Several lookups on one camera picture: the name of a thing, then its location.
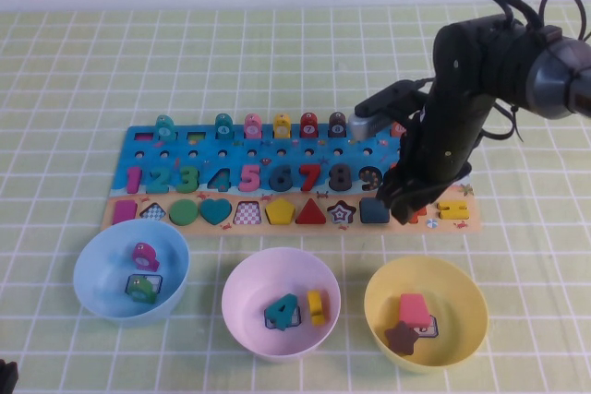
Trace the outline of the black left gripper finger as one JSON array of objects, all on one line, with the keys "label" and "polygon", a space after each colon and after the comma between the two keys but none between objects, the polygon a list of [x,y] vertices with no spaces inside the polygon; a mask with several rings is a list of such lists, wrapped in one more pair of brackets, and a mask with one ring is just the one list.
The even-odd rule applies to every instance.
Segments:
[{"label": "black left gripper finger", "polygon": [[0,394],[12,394],[18,382],[18,364],[0,360]]}]

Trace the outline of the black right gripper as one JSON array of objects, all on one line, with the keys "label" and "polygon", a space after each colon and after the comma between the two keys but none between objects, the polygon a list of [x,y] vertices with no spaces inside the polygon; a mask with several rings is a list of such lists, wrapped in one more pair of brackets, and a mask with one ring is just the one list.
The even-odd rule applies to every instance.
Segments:
[{"label": "black right gripper", "polygon": [[468,159],[484,120],[483,108],[425,106],[413,120],[410,135],[404,138],[399,161],[405,177],[425,185],[404,186],[400,174],[387,172],[376,199],[385,208],[392,207],[392,216],[398,222],[408,223],[420,209],[440,197],[446,185],[471,172]]}]

